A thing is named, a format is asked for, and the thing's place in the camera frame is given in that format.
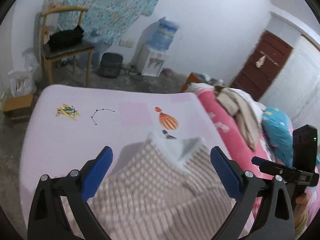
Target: black bag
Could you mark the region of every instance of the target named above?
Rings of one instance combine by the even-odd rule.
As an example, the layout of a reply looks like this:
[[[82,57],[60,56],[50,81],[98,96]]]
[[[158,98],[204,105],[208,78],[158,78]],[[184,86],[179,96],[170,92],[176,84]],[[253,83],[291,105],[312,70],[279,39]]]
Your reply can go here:
[[[48,45],[52,51],[81,43],[84,30],[78,25],[73,30],[57,32],[50,36]]]

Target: human hand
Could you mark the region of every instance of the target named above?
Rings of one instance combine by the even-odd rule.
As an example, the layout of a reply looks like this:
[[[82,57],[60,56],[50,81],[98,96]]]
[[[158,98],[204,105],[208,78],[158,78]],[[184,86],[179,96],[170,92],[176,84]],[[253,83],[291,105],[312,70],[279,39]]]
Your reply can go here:
[[[309,203],[309,196],[306,193],[302,193],[296,198],[296,204],[300,205],[297,212],[294,214],[294,228],[297,228],[303,221],[304,213]]]

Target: floral pattern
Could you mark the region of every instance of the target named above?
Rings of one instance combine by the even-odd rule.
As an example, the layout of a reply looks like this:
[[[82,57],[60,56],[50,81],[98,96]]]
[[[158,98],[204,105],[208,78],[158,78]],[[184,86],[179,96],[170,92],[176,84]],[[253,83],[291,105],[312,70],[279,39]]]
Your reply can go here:
[[[88,36],[97,29],[102,39],[109,44],[117,41],[140,16],[150,16],[158,0],[45,0],[44,4],[54,8],[57,4],[88,7],[84,14],[82,28]],[[61,13],[58,29],[74,28],[79,12]]]

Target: chair leg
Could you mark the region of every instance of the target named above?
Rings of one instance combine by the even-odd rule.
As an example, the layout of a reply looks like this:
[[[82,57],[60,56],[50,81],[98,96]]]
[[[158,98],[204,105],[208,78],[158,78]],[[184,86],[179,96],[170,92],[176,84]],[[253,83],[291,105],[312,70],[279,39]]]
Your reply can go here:
[[[42,78],[45,77],[45,68],[44,68],[44,58],[41,55],[41,73],[42,73]]]
[[[52,80],[52,62],[50,60],[46,60],[45,61],[45,67],[47,69],[49,84],[53,85],[53,80]]]
[[[85,79],[85,86],[86,86],[86,87],[88,87],[88,85],[89,85],[92,54],[93,54],[93,52],[90,51],[90,52],[89,52],[89,56],[88,56],[87,76],[86,76],[86,79]]]
[[[73,74],[76,73],[76,65],[77,65],[76,56],[73,56],[73,61],[72,61],[72,73]]]

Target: white door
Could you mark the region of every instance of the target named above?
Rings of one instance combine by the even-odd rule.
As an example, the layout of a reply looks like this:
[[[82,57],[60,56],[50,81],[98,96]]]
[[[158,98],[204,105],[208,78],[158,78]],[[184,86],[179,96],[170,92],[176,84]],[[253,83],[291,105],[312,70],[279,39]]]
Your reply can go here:
[[[288,62],[260,102],[284,111],[294,128],[306,123],[320,128],[320,118],[317,117],[319,93],[320,52],[301,36]]]

